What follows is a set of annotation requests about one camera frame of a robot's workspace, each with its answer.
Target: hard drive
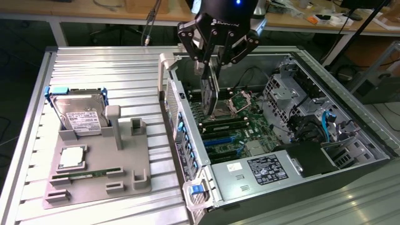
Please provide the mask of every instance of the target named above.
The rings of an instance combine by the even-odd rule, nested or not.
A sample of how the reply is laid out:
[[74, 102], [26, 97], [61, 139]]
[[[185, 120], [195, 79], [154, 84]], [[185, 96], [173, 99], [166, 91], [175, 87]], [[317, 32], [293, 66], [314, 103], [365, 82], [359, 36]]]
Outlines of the hard drive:
[[63, 130], [75, 135], [98, 135], [101, 128], [109, 126], [105, 118], [107, 105], [106, 89], [70, 89], [45, 87], [43, 97], [54, 109]]

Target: power supply label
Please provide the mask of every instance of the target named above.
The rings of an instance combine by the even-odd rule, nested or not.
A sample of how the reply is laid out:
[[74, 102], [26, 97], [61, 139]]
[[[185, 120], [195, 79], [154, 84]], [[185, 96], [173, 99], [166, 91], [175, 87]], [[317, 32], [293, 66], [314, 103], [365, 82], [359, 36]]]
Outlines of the power supply label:
[[275, 158], [275, 155], [250, 159], [247, 160], [247, 163], [251, 174], [254, 175], [255, 181], [259, 185], [265, 185], [289, 178], [281, 167], [279, 161]]

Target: white sticker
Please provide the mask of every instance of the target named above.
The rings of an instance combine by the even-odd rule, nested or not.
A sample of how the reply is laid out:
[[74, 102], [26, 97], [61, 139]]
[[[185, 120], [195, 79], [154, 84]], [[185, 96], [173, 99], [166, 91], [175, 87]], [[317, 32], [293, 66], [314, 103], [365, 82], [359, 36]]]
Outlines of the white sticker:
[[99, 122], [94, 111], [67, 112], [66, 117], [74, 132], [99, 131]]
[[229, 172], [235, 171], [235, 170], [241, 170], [241, 169], [242, 169], [239, 163], [231, 163], [231, 164], [227, 164], [226, 167], [227, 167], [227, 171], [229, 171]]

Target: blue pcie slot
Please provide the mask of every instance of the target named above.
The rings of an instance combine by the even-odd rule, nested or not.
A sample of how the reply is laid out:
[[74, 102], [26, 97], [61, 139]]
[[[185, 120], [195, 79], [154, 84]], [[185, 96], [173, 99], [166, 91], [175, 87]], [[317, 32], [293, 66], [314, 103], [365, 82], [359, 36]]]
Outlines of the blue pcie slot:
[[234, 137], [226, 137], [226, 138], [222, 138], [222, 139], [205, 141], [203, 142], [203, 147], [217, 145], [217, 144], [227, 144], [227, 143], [231, 143], [233, 141], [234, 141]]

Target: green circuit board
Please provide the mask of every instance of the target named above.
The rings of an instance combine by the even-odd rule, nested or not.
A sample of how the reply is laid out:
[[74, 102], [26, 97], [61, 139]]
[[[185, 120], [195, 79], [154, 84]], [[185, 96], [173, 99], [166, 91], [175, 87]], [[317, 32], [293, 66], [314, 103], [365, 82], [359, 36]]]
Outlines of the green circuit board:
[[[237, 94], [233, 97], [231, 102], [235, 109], [241, 109], [245, 105], [247, 105], [247, 101], [241, 94]], [[262, 113], [259, 112], [259, 107], [257, 106], [257, 99], [250, 98], [250, 105], [235, 114], [230, 113], [226, 104], [226, 100], [218, 100], [213, 115], [206, 116], [202, 113], [201, 102], [189, 102], [193, 117], [197, 124], [206, 123], [210, 121], [223, 121], [233, 118], [246, 117], [247, 125], [243, 128], [233, 129], [225, 132], [211, 132], [210, 134], [203, 134], [202, 130], [198, 129], [203, 142], [209, 140], [218, 140], [219, 138], [225, 138], [226, 136], [234, 137], [234, 141], [231, 143], [205, 147], [211, 163], [219, 163], [223, 161], [230, 161], [238, 158], [246, 158], [253, 156], [253, 153], [246, 149], [246, 142], [258, 141], [263, 153], [270, 152], [273, 148], [277, 145], [279, 145], [279, 140], [277, 139], [277, 136], [274, 135], [273, 131], [269, 129], [266, 119], [263, 118]], [[217, 156], [219, 153], [229, 153], [231, 151], [237, 151], [237, 155], [213, 158], [213, 156]]]

